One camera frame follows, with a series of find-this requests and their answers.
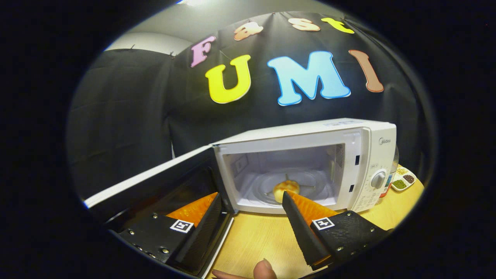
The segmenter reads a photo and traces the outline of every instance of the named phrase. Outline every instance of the wooden table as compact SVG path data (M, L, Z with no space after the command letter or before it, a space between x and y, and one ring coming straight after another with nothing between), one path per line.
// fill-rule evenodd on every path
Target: wooden table
M382 229L394 228L410 212L423 190L419 180L403 192L391 188L381 204L359 214ZM240 212L213 269L253 278L253 268L263 258L271 263L278 279L300 278L313 272L305 263L286 216Z

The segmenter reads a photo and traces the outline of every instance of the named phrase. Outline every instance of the bottle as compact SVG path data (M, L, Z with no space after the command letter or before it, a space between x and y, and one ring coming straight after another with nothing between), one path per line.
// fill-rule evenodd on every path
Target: bottle
M389 177L387 178L386 184L384 185L384 190L380 194L379 200L377 201L376 205L382 203L384 197L387 195L387 192L389 191L389 188L391 188L393 177L396 174L396 169L398 168L398 161L399 161L399 152L398 152L398 146L396 146L393 157L393 165L391 166Z

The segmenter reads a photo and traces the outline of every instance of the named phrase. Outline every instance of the spice tray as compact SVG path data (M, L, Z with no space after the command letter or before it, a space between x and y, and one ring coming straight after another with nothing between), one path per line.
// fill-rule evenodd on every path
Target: spice tray
M415 174L413 174L413 172L411 172L407 168L399 167L396 170L396 174L394 175L394 179L393 179L393 182L391 183L391 187L398 192L405 191L410 186L412 186L416 180L417 180L417 177L415 176ZM403 182L406 185L406 187L405 188L399 188L400 187L399 185L398 186L394 185L395 183L401 184L401 182L397 182L397 181Z

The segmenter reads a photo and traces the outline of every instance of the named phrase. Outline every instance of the microwave dial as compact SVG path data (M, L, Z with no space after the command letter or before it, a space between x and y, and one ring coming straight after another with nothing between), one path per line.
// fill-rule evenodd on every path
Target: microwave dial
M371 186L379 189L384 186L384 180L386 179L386 173L383 171L378 172L371 181Z

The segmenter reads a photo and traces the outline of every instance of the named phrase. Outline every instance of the foam letter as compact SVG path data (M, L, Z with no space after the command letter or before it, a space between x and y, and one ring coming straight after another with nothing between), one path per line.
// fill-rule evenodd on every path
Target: foam letter
M351 29L344 28L343 27L344 23L341 22L341 21L337 21L337 20L334 20L334 19L329 18L329 17L323 18L321 20L329 23L330 25L332 25L332 27L338 29L341 32L350 33L350 34L354 34L355 33L355 31L353 31Z
M241 25L240 27L236 28L236 30L234 30L234 33L235 33L234 39L236 41L240 41L242 39L246 39L247 37L249 37L251 35L258 34L262 30L263 30L263 27L259 26L258 23L254 22L254 21L248 22L248 23L245 23L245 24Z
M320 27L313 24L306 18L290 18L288 19L289 23L293 25L298 30L302 31L318 31Z
M203 53L208 53L210 51L210 43L213 41L215 41L215 37L210 36L191 48L193 51L193 62L191 63L191 67L194 67L207 59L207 56L203 55Z
M215 66L205 73L208 79L208 90L210 98L216 103L226 104L241 99L251 86L251 77L249 75L248 60L250 55L241 55L231 60L230 64L236 67L238 75L238 84L231 89L224 87L224 78L222 72L226 68L224 65Z
M267 65L274 68L279 85L281 86L281 96L277 102L281 106L298 104L302 101L302 96L295 92L292 82L303 91L310 99L315 99L317 95L318 80L322 81L320 94L326 99L348 97L351 92L343 84L334 63L332 53L327 51L315 51L309 55L308 68L303 68L293 59L282 56L269 60Z
M379 78L375 74L373 67L369 61L369 56L358 50L349 50L348 51L353 57L358 60L360 66L362 66L362 70L364 71L365 78L367 79L367 83L365 86L370 92L383 92L384 86L380 83Z

